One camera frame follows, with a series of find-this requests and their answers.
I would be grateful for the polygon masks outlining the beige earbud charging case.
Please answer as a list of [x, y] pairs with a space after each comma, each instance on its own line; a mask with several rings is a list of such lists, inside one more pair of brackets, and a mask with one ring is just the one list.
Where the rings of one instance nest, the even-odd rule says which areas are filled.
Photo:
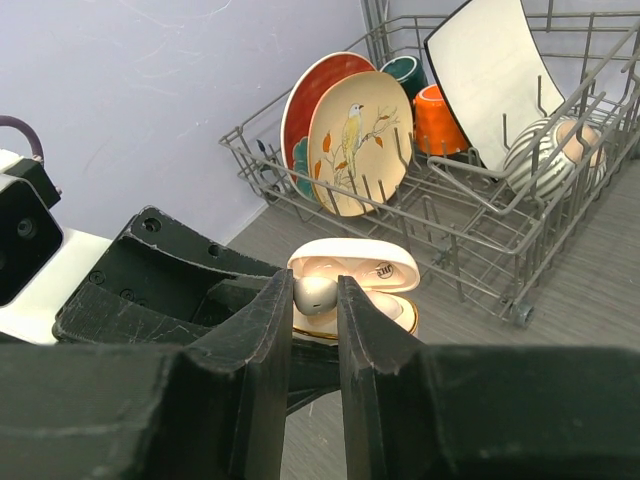
[[[396, 244], [363, 238], [322, 238], [295, 250], [287, 268], [293, 273], [294, 284], [307, 276], [336, 281], [340, 276], [349, 276], [389, 319], [412, 335], [418, 332], [418, 308], [404, 294], [417, 288], [420, 273], [413, 256]], [[293, 335], [316, 343], [337, 344], [337, 304], [328, 313], [305, 316], [294, 302]]]

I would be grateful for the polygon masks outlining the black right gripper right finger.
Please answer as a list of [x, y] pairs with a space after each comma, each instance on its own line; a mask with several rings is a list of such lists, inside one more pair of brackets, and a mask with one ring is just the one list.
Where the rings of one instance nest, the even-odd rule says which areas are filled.
[[635, 479], [639, 354], [432, 345], [338, 282], [351, 479]]

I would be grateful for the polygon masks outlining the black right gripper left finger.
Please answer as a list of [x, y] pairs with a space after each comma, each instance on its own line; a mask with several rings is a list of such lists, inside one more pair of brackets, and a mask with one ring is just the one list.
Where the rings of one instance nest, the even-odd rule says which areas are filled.
[[293, 278], [187, 346], [5, 344], [5, 479], [276, 479]]

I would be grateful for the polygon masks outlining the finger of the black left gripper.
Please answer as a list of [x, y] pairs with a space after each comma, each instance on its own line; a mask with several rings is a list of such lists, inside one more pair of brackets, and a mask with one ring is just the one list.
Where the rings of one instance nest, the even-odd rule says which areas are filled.
[[340, 389], [337, 346], [293, 342], [286, 414]]
[[244, 308], [278, 270], [148, 206], [90, 267], [52, 333], [64, 343], [188, 345]]

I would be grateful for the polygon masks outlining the beige earbud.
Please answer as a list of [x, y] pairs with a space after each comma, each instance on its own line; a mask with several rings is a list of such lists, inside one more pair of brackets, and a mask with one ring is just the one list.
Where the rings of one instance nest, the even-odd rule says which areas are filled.
[[301, 277], [295, 281], [293, 299], [305, 316], [330, 312], [337, 304], [337, 281], [324, 277]]

